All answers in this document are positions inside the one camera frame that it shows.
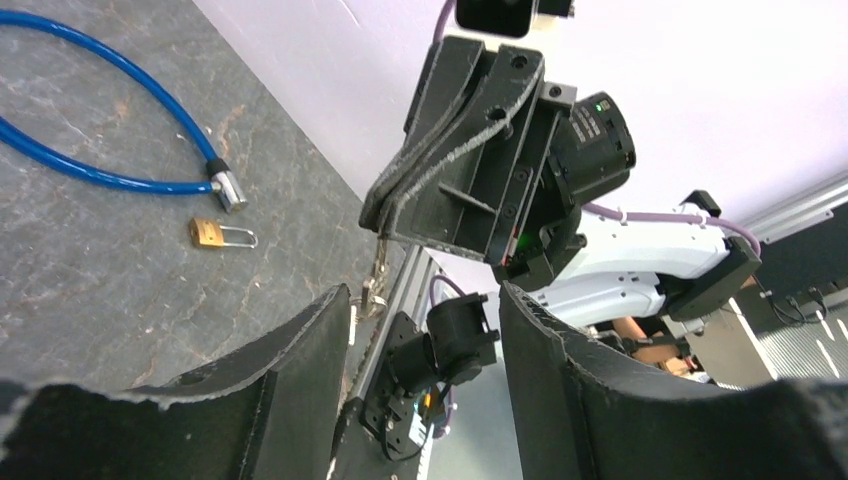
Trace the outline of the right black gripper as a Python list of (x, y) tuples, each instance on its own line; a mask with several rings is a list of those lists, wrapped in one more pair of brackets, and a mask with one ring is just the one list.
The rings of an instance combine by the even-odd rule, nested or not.
[(484, 262), (500, 283), (552, 284), (588, 243), (582, 207), (621, 187), (636, 153), (609, 93), (567, 105), (560, 86), (539, 86), (544, 66), (514, 46), (433, 44), (360, 227)]

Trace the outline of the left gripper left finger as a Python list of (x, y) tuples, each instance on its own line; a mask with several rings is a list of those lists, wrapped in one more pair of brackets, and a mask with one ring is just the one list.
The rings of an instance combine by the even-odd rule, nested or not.
[(337, 285), (284, 324), (162, 386), (1, 382), (5, 479), (322, 479), (349, 337)]

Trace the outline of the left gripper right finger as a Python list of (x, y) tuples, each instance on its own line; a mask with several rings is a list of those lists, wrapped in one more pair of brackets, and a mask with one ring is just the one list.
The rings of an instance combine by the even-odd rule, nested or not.
[(502, 348), (527, 479), (843, 479), (847, 385), (682, 379), (556, 319), (511, 284)]

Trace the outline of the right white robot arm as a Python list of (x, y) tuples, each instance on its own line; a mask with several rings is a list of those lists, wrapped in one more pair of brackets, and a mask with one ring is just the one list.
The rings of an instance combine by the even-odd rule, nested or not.
[(538, 50), (434, 42), (360, 225), (485, 264), (577, 328), (719, 309), (759, 268), (758, 239), (702, 190), (665, 212), (601, 206), (636, 166), (633, 136), (608, 93), (576, 99), (545, 70)]

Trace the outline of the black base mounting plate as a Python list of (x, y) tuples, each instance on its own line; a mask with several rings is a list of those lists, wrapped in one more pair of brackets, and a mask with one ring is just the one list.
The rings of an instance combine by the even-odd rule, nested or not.
[(393, 350), (421, 336), (404, 312), (382, 330), (385, 340), (368, 357), (365, 386), (342, 406), (328, 479), (426, 479), (433, 425), (422, 418), (424, 393), (404, 390), (392, 376)]

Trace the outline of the brass padlock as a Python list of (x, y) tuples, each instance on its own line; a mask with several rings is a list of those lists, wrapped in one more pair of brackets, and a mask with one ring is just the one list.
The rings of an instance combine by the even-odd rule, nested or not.
[(197, 248), (254, 249), (259, 245), (259, 239), (252, 230), (222, 225), (211, 219), (192, 218), (187, 228), (190, 240)]

